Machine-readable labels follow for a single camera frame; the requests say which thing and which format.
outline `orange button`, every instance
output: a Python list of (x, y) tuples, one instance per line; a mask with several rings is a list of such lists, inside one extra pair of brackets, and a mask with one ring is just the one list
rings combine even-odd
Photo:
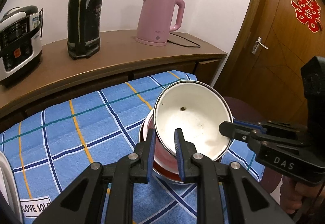
[(15, 51), (14, 51), (14, 56), (15, 56), (15, 58), (17, 58), (17, 57), (20, 57), (21, 56), (21, 51), (20, 51), (20, 48), (18, 48), (18, 49), (16, 49)]

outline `bowl rim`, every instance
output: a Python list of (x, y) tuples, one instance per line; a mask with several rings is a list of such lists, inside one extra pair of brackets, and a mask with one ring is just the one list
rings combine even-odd
[[(167, 90), (169, 90), (170, 88), (172, 88), (173, 86), (175, 85), (178, 85), (178, 84), (181, 84), (181, 83), (194, 83), (194, 84), (197, 84), (197, 85), (201, 85), (207, 89), (209, 89), (212, 93), (214, 93), (217, 97), (219, 97), (219, 99), (222, 101), (222, 103), (224, 104), (227, 112), (228, 112), (228, 116), (230, 118), (230, 121), (233, 123), (234, 120), (233, 120), (233, 117), (232, 117), (232, 114), (231, 114), (231, 111), (230, 111), (230, 108), (227, 104), (227, 102), (225, 101), (225, 99), (220, 95), (220, 93), (218, 91), (216, 91), (214, 88), (210, 87), (209, 85), (203, 83), (203, 82), (200, 82), (200, 81), (197, 81), (197, 80), (180, 80), (180, 81), (176, 81), (174, 82), (173, 84), (169, 85), (167, 88), (165, 88), (159, 95), (158, 99), (156, 100), (156, 103), (155, 103), (155, 106), (153, 108), (153, 122), (154, 122), (154, 126), (155, 126), (155, 131), (156, 131), (156, 134), (157, 134), (157, 138), (158, 138), (158, 141), (164, 146), (164, 148), (173, 156), (176, 158), (176, 153), (174, 151), (172, 151), (170, 148), (168, 148), (162, 141), (162, 139), (160, 138), (160, 135), (159, 135), (159, 132), (157, 130), (157, 122), (156, 122), (156, 114), (157, 114), (157, 108), (158, 108), (158, 105), (159, 105), (159, 101), (161, 100), (161, 97), (166, 93)], [(224, 154), (225, 152), (228, 150), (228, 148), (230, 147), (232, 143), (232, 140), (229, 139), (229, 143), (227, 145), (227, 147), (223, 150), (223, 152), (216, 158), (214, 159), (214, 161), (220, 159)]]
[(147, 123), (146, 125), (147, 125), (147, 126), (149, 125), (149, 123), (150, 123), (150, 118), (151, 118), (151, 117), (153, 118), (153, 109), (149, 111), (148, 115), (146, 116), (146, 118), (145, 118), (144, 121), (143, 121), (142, 129), (143, 129), (143, 140), (144, 140), (144, 141), (145, 141), (145, 139), (144, 139), (144, 126), (145, 126), (146, 121), (148, 121), (148, 123)]

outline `finger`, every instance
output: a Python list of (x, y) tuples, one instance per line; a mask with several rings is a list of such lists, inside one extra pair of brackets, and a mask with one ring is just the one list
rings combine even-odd
[(302, 202), (301, 201), (292, 201), (292, 200), (288, 200), (283, 197), (280, 197), (280, 206), (287, 213), (288, 213), (288, 210), (295, 212), (297, 209), (301, 208)]
[[(307, 185), (304, 185), (302, 183), (297, 183), (295, 186), (295, 191), (298, 192), (300, 195), (306, 196), (306, 197), (313, 197), (315, 198), (321, 189), (322, 185), (318, 185), (316, 187), (310, 187)], [(323, 189), (320, 197), (325, 197), (325, 190)]]
[(303, 196), (295, 190), (294, 185), (288, 182), (284, 182), (281, 185), (280, 194), (283, 195), (283, 197), (285, 197), (286, 199), (294, 201), (301, 201), (303, 198)]
[(282, 183), (287, 183), (291, 186), (295, 186), (296, 182), (287, 176), (282, 176)]

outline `door handle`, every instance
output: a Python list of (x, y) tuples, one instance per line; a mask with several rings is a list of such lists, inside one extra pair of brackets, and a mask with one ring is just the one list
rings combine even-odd
[(262, 38), (257, 37), (257, 41), (255, 42), (255, 44), (254, 44), (254, 46), (253, 46), (253, 50), (252, 50), (252, 52), (251, 52), (252, 54), (256, 54), (256, 52), (257, 52), (258, 48), (260, 47), (260, 45), (263, 46), (265, 49), (268, 49), (268, 47), (265, 46), (265, 45), (263, 45), (263, 44), (261, 43), (261, 41), (262, 41)]

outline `cabinet drawer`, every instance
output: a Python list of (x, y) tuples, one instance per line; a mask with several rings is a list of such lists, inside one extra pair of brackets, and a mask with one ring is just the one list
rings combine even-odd
[(17, 110), (0, 119), (0, 133), (23, 121), (26, 115), (23, 111)]
[(195, 68), (195, 62), (183, 62), (183, 63), (176, 63), (176, 64), (167, 64), (157, 67), (148, 67), (141, 70), (133, 71), (133, 78), (139, 79), (144, 78), (149, 75), (155, 75), (158, 73), (163, 73), (171, 70), (178, 70), (185, 73), (192, 74)]
[(127, 82), (127, 78), (128, 76), (126, 74), (120, 74), (120, 75), (109, 76), (98, 80), (93, 80), (72, 88), (67, 88), (58, 93), (54, 93), (52, 95), (34, 101), (33, 103), (29, 104), (25, 108), (25, 112), (29, 117), (50, 106), (60, 104), (70, 99), (74, 99), (103, 88), (107, 88), (107, 87), (118, 85), (120, 83)]
[(220, 62), (220, 59), (198, 62), (194, 75), (198, 81), (210, 85)]

